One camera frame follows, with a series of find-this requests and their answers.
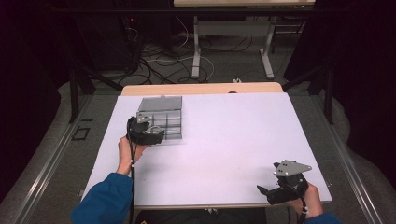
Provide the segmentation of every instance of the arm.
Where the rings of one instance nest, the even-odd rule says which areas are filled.
[[[308,189],[305,192],[305,203],[308,207],[305,224],[338,224],[341,223],[332,213],[324,213],[323,206],[319,198],[319,190],[316,186],[308,183]],[[303,211],[301,199],[288,202],[300,216]]]
[[[134,159],[142,156],[148,146],[133,145]],[[84,200],[73,210],[73,223],[123,223],[129,212],[133,180],[131,172],[131,148],[126,137],[119,142],[120,163],[116,173],[93,186]]]

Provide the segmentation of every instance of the handheld controller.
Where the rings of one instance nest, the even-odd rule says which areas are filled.
[[[308,183],[302,172],[309,171],[312,168],[295,161],[276,162],[274,166],[276,168],[274,175],[278,179],[279,188],[268,190],[257,186],[260,193],[267,196],[268,203],[273,205],[302,198],[308,189]]]
[[[154,128],[150,128],[149,132],[149,122],[143,121],[139,122],[136,117],[131,117],[127,122],[127,134],[126,137],[131,140],[131,142],[138,145],[156,145],[160,144],[163,140],[165,134],[164,130],[159,130],[155,132]]]

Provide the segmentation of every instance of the gray plastic box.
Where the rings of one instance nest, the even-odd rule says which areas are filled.
[[[181,96],[143,98],[136,113],[137,122],[148,121],[152,131],[165,130],[163,139],[181,139],[181,107]]]

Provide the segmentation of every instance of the black curtain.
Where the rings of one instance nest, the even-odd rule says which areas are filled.
[[[58,110],[68,80],[34,1],[0,3],[0,202],[34,155]]]
[[[285,78],[292,81],[334,59],[333,96],[350,122],[347,145],[372,161],[396,188],[396,17],[391,5],[318,0],[315,7],[349,7],[350,13],[310,18]]]

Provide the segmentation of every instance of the metal bracket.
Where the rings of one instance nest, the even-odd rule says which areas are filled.
[[[305,171],[312,170],[311,166],[300,164],[296,161],[282,161],[274,171],[276,176],[290,176],[297,175]]]

